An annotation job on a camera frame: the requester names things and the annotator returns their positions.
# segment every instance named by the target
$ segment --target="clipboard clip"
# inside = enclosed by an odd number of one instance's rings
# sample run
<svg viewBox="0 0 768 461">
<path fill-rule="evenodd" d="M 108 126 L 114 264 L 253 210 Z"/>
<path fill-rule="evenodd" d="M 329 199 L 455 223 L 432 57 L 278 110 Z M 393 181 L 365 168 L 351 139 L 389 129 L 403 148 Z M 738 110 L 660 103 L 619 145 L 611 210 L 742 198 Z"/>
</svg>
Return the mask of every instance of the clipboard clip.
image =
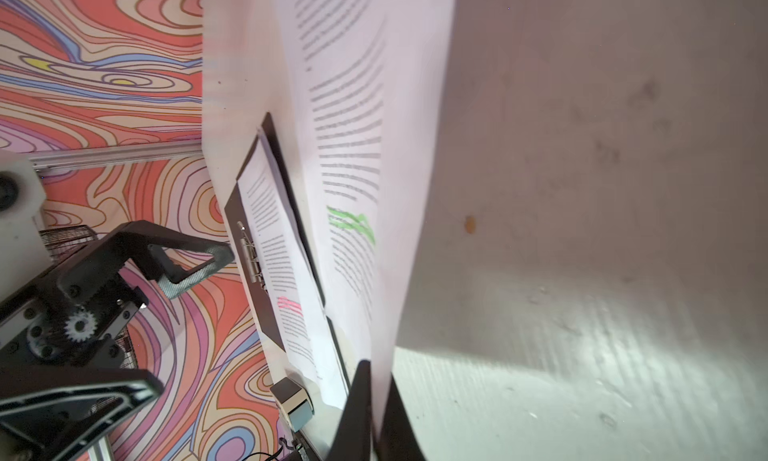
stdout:
<svg viewBox="0 0 768 461">
<path fill-rule="evenodd" d="M 248 277 L 251 283 L 259 283 L 261 289 L 266 291 L 266 284 L 264 284 L 264 275 L 261 272 L 261 265 L 259 265 L 259 259 L 256 257 L 256 245 L 248 238 L 245 232 L 245 225 L 243 222 L 237 222 L 238 228 L 240 228 L 240 234 L 243 237 L 240 238 L 240 246 L 243 247 L 247 259 L 245 265 L 248 268 Z"/>
</svg>

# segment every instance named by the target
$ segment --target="white paper sheet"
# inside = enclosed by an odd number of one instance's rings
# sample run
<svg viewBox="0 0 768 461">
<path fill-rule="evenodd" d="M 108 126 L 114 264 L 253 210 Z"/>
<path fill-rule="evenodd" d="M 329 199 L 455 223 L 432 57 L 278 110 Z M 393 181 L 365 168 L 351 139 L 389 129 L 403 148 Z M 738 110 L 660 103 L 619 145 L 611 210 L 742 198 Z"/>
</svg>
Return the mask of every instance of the white paper sheet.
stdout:
<svg viewBox="0 0 768 461">
<path fill-rule="evenodd" d="M 377 426 L 426 206 L 453 2 L 276 0 L 326 311 L 372 360 Z"/>
<path fill-rule="evenodd" d="M 296 219 L 263 133 L 238 180 L 289 362 L 320 387 L 322 401 L 343 408 L 346 385 L 322 312 L 320 294 L 298 237 Z"/>
</svg>

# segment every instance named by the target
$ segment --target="black cable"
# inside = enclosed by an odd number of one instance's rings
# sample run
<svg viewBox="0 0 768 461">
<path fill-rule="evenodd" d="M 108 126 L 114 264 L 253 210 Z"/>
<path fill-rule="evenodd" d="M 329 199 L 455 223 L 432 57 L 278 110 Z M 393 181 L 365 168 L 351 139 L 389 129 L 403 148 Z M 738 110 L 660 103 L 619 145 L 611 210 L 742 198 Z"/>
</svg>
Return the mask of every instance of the black cable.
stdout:
<svg viewBox="0 0 768 461">
<path fill-rule="evenodd" d="M 256 451 L 255 453 L 251 453 L 248 456 L 244 457 L 243 461 L 245 461 L 246 459 L 248 459 L 251 456 L 256 456 L 256 455 L 259 455 L 259 454 L 263 454 L 264 456 L 269 456 L 268 458 L 264 458 L 264 461 L 274 461 L 274 459 L 277 459 L 277 456 L 279 456 L 280 453 L 282 453 L 282 452 L 283 452 L 283 447 L 280 447 L 280 449 L 277 450 L 277 453 L 274 453 L 274 454 L 262 453 L 261 451 Z"/>
</svg>

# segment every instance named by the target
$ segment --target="psychedelic patterned fabric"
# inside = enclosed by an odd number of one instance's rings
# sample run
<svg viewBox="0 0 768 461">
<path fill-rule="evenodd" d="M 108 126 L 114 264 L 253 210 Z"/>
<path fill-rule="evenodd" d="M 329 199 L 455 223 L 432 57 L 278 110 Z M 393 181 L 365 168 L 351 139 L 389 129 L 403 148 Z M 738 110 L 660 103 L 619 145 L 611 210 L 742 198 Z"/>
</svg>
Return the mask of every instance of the psychedelic patterned fabric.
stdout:
<svg viewBox="0 0 768 461">
<path fill-rule="evenodd" d="M 146 219 L 226 240 L 200 158 L 84 169 L 44 184 L 50 228 L 85 224 L 103 234 Z M 186 267 L 200 262 L 187 252 L 169 255 Z M 113 431 L 116 459 L 239 461 L 253 451 L 277 451 L 271 378 L 236 265 L 174 300 L 135 268 L 123 275 L 150 299 L 129 324 L 139 366 L 166 388 L 154 405 Z"/>
<path fill-rule="evenodd" d="M 201 0 L 0 0 L 0 148 L 200 138 Z"/>
</svg>

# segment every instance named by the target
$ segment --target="gear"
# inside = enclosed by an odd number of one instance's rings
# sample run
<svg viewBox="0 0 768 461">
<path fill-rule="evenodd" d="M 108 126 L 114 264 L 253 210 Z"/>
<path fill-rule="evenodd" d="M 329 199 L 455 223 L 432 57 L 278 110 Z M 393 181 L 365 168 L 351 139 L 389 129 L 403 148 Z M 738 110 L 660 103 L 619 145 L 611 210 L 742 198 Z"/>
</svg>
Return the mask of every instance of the gear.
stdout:
<svg viewBox="0 0 768 461">
<path fill-rule="evenodd" d="M 96 334 L 96 316 L 88 310 L 81 309 L 69 315 L 64 323 L 64 334 L 69 341 L 82 343 Z"/>
</svg>

